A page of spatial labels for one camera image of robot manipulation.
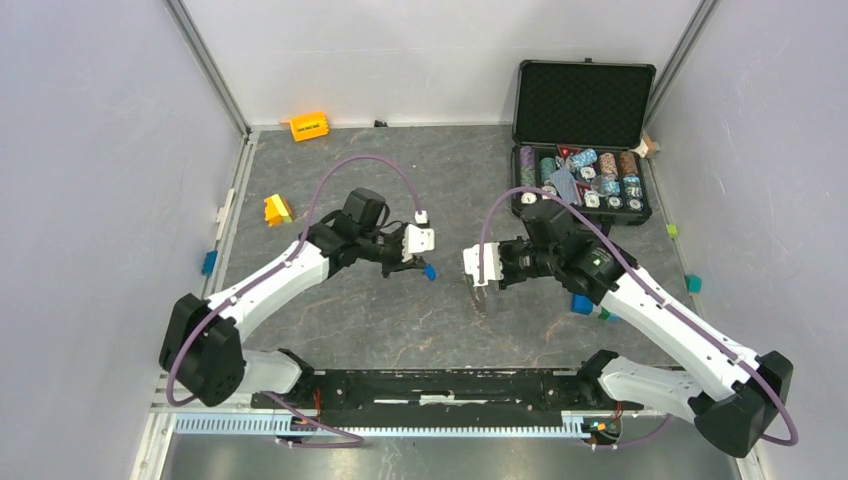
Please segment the key with blue tag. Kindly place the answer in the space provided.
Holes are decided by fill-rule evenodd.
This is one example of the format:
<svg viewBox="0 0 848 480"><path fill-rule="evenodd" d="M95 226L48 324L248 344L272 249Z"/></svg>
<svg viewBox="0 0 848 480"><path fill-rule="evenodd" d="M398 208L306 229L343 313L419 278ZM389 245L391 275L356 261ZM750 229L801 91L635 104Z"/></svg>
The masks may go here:
<svg viewBox="0 0 848 480"><path fill-rule="evenodd" d="M437 273L435 268L431 264L427 264L424 269L424 273L428 280L435 281L437 279Z"/></svg>

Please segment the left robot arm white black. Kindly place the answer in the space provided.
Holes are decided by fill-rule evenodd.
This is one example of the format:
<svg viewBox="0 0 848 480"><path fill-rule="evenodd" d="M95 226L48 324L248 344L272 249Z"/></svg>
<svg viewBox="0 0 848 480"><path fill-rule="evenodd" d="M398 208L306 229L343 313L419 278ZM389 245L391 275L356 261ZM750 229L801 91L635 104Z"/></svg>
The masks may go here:
<svg viewBox="0 0 848 480"><path fill-rule="evenodd" d="M207 407L238 393L273 392L290 407L306 405L313 379L291 353L251 351L243 343L265 320L306 290L363 260L395 272L433 268L423 255L435 248L426 212L389 230L385 198L358 187L342 208L308 228L279 257L235 285L206 298L186 294L173 306L159 354L168 374L166 393L174 406L175 385Z"/></svg>

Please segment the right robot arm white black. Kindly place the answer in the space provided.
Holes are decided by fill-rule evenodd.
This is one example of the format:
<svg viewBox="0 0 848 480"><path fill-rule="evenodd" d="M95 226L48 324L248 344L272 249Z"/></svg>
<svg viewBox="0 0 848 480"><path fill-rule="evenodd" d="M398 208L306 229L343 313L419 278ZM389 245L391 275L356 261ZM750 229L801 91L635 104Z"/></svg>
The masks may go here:
<svg viewBox="0 0 848 480"><path fill-rule="evenodd" d="M721 333L669 294L637 260L578 213L555 200L526 207L527 232L475 247L477 284L505 289L552 278L568 292L623 318L679 365L639 364L600 350L579 371L577 392L591 408L632 402L691 423L723 453L747 456L760 441L798 442L786 401L794 366Z"/></svg>

